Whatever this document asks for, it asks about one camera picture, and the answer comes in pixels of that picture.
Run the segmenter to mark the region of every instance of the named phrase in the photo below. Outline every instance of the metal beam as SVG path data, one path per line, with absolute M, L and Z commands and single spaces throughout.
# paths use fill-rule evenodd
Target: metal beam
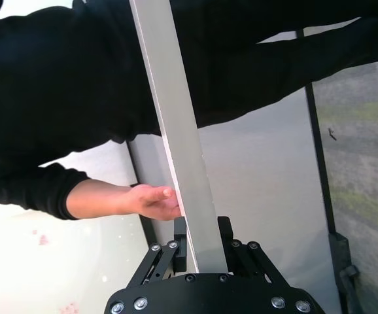
M 169 0 L 130 0 L 195 267 L 227 272 Z

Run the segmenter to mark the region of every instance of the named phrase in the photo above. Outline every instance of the bolt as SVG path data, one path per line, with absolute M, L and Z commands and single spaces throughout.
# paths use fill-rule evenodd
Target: bolt
M 177 242 L 170 242 L 169 243 L 169 248 L 170 249 L 174 249 L 174 248 L 176 248 L 177 247 Z
M 253 249 L 253 250 L 258 249 L 259 248 L 259 243 L 257 243 L 257 242 L 250 242 L 249 243 L 249 247 L 251 249 Z
M 153 251 L 158 251 L 158 250 L 161 249 L 161 246 L 159 246 L 158 244 L 154 244 L 153 246 L 151 246 L 151 249 L 152 249 Z
M 137 311 L 140 311 L 142 309 L 145 309 L 148 305 L 148 301 L 146 298 L 138 298 L 136 299 L 136 301 L 134 302 L 134 308 L 137 310 Z
M 276 309 L 283 309 L 285 307 L 285 300 L 279 296 L 272 298 L 271 302 L 273 307 Z
M 227 280 L 228 280 L 228 276 L 227 276 L 227 275 L 221 275 L 221 276 L 220 276 L 220 281 L 221 281 L 222 283 L 226 283 Z
M 195 281 L 196 277 L 194 275 L 187 275 L 185 279 L 186 279 L 187 282 L 193 283 Z
M 298 301 L 298 302 L 295 303 L 295 306 L 298 309 L 298 311 L 300 311 L 302 313 L 311 312 L 311 306 L 306 301 Z
M 124 310 L 125 306 L 122 303 L 117 303 L 112 306 L 111 314 L 119 314 Z

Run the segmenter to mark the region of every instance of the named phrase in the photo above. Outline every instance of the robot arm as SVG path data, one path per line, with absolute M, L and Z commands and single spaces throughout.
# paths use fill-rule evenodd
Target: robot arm
M 324 314 L 306 291 L 292 288 L 257 242 L 233 238 L 228 217 L 218 225 L 229 273 L 186 271 L 186 223 L 175 220 L 175 236 L 153 244 L 129 285 L 115 292 L 105 314 Z

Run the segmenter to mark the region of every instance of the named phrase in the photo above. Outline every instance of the hand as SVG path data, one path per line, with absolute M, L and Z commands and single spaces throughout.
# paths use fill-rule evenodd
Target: hand
M 176 193 L 170 187 L 141 184 L 124 197 L 127 207 L 142 216 L 157 220 L 173 220 L 181 216 Z

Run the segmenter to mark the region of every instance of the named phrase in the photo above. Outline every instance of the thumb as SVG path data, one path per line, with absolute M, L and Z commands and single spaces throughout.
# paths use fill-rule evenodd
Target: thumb
M 166 200 L 171 198 L 173 190 L 168 186 L 159 186 L 157 188 L 151 188 L 146 194 L 146 201 L 152 203 L 155 201 Z

